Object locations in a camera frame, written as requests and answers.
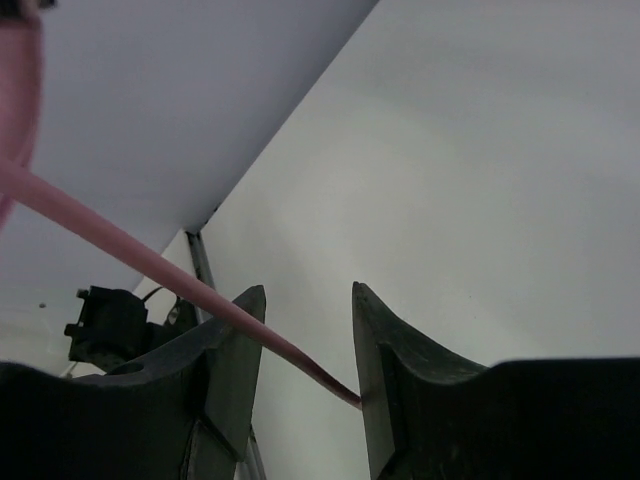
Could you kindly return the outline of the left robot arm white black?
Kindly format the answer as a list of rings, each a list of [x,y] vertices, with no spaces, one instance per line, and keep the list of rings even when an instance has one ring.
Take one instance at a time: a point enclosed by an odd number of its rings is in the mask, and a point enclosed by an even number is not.
[[[78,320],[64,329],[71,339],[68,359],[109,373],[196,327],[196,308],[179,296],[162,322],[149,320],[149,300],[162,289],[143,297],[97,286],[78,291],[83,301]]]

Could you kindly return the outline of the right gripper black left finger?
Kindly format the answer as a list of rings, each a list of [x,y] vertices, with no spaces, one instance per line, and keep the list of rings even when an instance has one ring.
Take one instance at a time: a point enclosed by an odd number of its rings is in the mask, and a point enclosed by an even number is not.
[[[5,479],[230,479],[250,436],[262,349],[210,318],[115,370],[1,366]]]

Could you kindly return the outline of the pink headphones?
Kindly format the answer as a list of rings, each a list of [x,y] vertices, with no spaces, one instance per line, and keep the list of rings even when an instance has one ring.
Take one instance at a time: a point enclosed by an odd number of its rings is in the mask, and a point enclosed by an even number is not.
[[[43,83],[43,28],[36,1],[1,14],[1,161],[30,167]]]

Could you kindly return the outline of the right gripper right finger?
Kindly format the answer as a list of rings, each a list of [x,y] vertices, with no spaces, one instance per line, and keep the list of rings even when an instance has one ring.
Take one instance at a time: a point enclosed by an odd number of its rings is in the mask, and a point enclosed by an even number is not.
[[[635,479],[635,358],[485,367],[399,318],[367,285],[352,318],[374,479]]]

